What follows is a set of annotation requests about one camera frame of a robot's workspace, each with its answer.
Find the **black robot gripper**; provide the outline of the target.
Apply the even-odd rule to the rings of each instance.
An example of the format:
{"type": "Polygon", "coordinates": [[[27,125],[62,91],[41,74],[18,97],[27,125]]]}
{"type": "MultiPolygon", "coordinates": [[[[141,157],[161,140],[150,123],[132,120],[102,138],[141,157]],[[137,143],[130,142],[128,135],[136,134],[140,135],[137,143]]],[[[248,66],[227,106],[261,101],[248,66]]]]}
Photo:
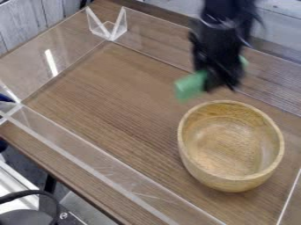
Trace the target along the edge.
{"type": "MultiPolygon", "coordinates": [[[[201,18],[191,21],[189,39],[192,44],[192,58],[196,71],[208,68],[208,59],[229,65],[240,57],[244,46],[248,45],[252,20],[233,22],[231,26],[211,24],[201,18]]],[[[208,70],[205,91],[212,92],[227,86],[232,91],[240,85],[240,72],[237,70],[208,70]]]]}

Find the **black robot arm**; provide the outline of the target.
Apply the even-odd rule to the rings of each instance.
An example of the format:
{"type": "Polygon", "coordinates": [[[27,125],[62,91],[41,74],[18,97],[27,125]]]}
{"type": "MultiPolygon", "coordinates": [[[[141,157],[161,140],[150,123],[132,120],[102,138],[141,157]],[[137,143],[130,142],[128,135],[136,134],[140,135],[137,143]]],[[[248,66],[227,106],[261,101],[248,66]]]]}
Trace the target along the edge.
{"type": "Polygon", "coordinates": [[[236,90],[245,75],[241,52],[251,47],[255,22],[263,23],[257,0],[205,0],[191,21],[189,39],[196,71],[208,72],[204,91],[236,90]]]}

